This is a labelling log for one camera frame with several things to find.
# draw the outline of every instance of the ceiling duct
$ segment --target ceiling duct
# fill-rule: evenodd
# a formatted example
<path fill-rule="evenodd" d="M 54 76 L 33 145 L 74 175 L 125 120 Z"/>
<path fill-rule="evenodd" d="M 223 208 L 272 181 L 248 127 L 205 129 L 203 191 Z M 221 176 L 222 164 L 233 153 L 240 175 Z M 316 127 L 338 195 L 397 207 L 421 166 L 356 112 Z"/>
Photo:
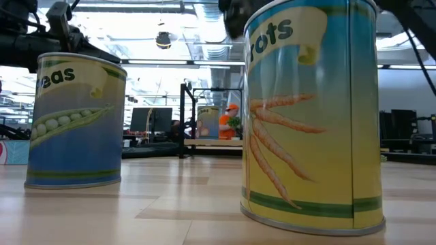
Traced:
<path fill-rule="evenodd" d="M 206 44 L 203 45 L 203 57 L 209 61 L 226 61 L 229 58 L 230 47 L 223 45 L 227 40 L 227 33 L 223 24 L 223 14 L 219 11 L 217 4 L 195 4 L 198 20 L 201 23 L 200 39 Z M 229 88 L 230 70 L 211 69 L 212 87 Z M 213 93 L 214 105 L 225 105 L 222 103 L 227 93 Z"/>

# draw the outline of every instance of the metal can rim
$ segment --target metal can rim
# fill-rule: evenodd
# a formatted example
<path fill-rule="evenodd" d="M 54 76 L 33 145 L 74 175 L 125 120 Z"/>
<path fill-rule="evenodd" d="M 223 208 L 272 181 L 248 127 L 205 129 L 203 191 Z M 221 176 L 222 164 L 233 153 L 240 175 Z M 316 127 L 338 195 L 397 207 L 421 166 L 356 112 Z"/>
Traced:
<path fill-rule="evenodd" d="M 276 5 L 279 5 L 279 4 L 282 4 L 282 3 L 288 2 L 288 1 L 295 1 L 295 0 L 275 0 L 275 1 L 272 1 L 272 2 L 270 2 L 270 3 L 268 3 L 268 4 L 266 4 L 264 7 L 261 7 L 258 11 L 254 12 L 254 14 L 253 14 L 249 19 L 248 19 L 247 23 L 245 24 L 245 27 L 244 27 L 244 34 L 245 34 L 245 32 L 247 31 L 248 26 L 251 24 L 251 22 L 252 22 L 255 18 L 257 18 L 259 15 L 261 15 L 261 14 L 262 14 L 263 12 L 265 12 L 266 10 L 269 10 L 270 8 L 272 8 L 272 7 L 276 6 Z M 364 2 L 369 3 L 369 5 L 371 5 L 371 6 L 373 7 L 373 9 L 374 9 L 374 11 L 375 11 L 375 14 L 378 13 L 378 11 L 377 11 L 377 10 L 378 10 L 378 7 L 377 7 L 377 5 L 375 4 L 374 0 L 360 0 L 360 1 L 364 1 Z"/>
<path fill-rule="evenodd" d="M 50 57 L 50 56 L 69 56 L 69 57 L 76 57 L 76 58 L 82 58 L 82 59 L 88 59 L 88 60 L 92 60 L 92 61 L 97 61 L 97 62 L 106 64 L 106 65 L 110 65 L 110 66 L 116 67 L 117 69 L 120 69 L 121 71 L 123 71 L 125 73 L 125 76 L 127 77 L 127 71 L 123 67 L 121 67 L 120 65 L 117 65 L 117 64 L 112 63 L 110 61 L 105 61 L 105 60 L 100 59 L 100 58 L 84 55 L 84 54 L 76 54 L 76 53 L 68 53 L 68 52 L 48 52 L 48 53 L 39 55 L 38 56 L 38 62 L 39 62 L 40 59 L 42 59 L 44 57 Z"/>

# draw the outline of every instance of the ceiling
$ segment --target ceiling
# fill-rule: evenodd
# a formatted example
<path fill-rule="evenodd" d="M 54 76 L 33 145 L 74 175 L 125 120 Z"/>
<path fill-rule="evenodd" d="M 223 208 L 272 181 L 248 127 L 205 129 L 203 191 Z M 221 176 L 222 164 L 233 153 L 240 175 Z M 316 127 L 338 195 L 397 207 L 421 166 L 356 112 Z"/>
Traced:
<path fill-rule="evenodd" d="M 46 23 L 45 14 L 48 8 L 55 1 L 38 1 L 38 15 L 43 24 Z M 183 4 L 181 1 L 166 0 L 81 0 L 70 24 L 79 27 L 93 45 L 124 60 L 236 63 L 190 67 L 126 65 L 125 69 L 129 74 L 126 94 L 138 100 L 138 103 L 126 100 L 127 109 L 134 106 L 172 106 L 176 116 L 179 113 L 178 95 L 181 82 L 190 82 L 197 88 L 240 86 L 243 40 L 231 40 L 227 37 L 217 0 L 184 0 Z M 160 31 L 171 33 L 171 49 L 161 50 L 156 46 L 156 34 Z M 415 42 L 426 64 L 434 65 L 434 60 L 428 56 L 419 41 Z M 377 19 L 377 49 L 379 64 L 416 64 L 406 34 L 395 17 L 386 12 L 381 13 Z M 26 69 L 0 67 L 0 79 L 3 81 L 0 99 L 2 116 L 19 116 L 21 120 L 22 114 L 31 115 L 35 74 L 29 74 Z M 228 93 L 205 92 L 198 99 L 200 105 L 225 107 Z"/>

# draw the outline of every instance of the can label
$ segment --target can label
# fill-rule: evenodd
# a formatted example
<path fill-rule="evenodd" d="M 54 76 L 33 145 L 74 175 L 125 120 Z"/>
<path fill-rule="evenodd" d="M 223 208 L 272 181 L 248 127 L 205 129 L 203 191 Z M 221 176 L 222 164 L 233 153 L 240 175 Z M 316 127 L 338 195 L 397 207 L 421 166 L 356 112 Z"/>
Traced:
<path fill-rule="evenodd" d="M 245 39 L 242 205 L 301 227 L 380 223 L 374 9 L 364 1 L 280 3 L 249 23 Z M 360 225 L 357 203 L 374 212 Z"/>
<path fill-rule="evenodd" d="M 27 184 L 120 178 L 126 73 L 81 56 L 39 59 Z"/>
<path fill-rule="evenodd" d="M 219 108 L 215 106 L 199 106 L 196 138 L 219 138 Z"/>

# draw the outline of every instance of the black metal frame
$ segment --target black metal frame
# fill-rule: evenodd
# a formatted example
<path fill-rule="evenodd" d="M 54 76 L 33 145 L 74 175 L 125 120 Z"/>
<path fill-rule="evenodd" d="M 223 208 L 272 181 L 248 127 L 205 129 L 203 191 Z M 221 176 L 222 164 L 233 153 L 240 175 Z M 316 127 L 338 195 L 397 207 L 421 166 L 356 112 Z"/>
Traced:
<path fill-rule="evenodd" d="M 196 91 L 211 91 L 211 92 L 223 92 L 223 91 L 239 91 L 240 100 L 243 99 L 243 90 L 240 88 L 193 88 L 192 93 L 187 88 L 187 84 L 180 84 L 180 125 L 178 126 L 178 134 L 184 135 L 185 133 L 185 93 L 189 95 L 192 100 L 192 117 L 191 117 L 191 139 L 196 138 L 196 98 L 194 97 Z M 243 115 L 243 103 L 240 104 L 240 115 Z M 196 146 L 191 146 L 191 155 L 194 155 Z M 185 158 L 185 138 L 178 138 L 178 157 L 180 159 Z"/>

